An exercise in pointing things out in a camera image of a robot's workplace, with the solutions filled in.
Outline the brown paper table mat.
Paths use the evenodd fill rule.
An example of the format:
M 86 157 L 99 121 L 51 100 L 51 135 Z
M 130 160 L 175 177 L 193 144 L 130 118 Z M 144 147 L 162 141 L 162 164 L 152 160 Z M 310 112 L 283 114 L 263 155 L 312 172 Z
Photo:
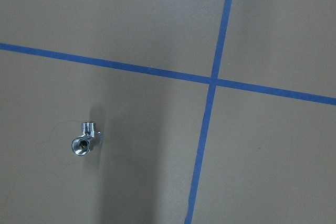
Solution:
M 1 0 L 1 223 L 335 223 L 335 0 Z

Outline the chrome angle valve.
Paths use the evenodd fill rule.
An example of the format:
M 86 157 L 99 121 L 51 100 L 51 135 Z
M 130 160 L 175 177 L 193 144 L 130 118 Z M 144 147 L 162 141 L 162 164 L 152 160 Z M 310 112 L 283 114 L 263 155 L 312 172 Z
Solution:
M 96 122 L 83 122 L 81 127 L 82 135 L 71 143 L 71 149 L 77 156 L 87 155 L 103 142 L 103 134 L 97 130 Z

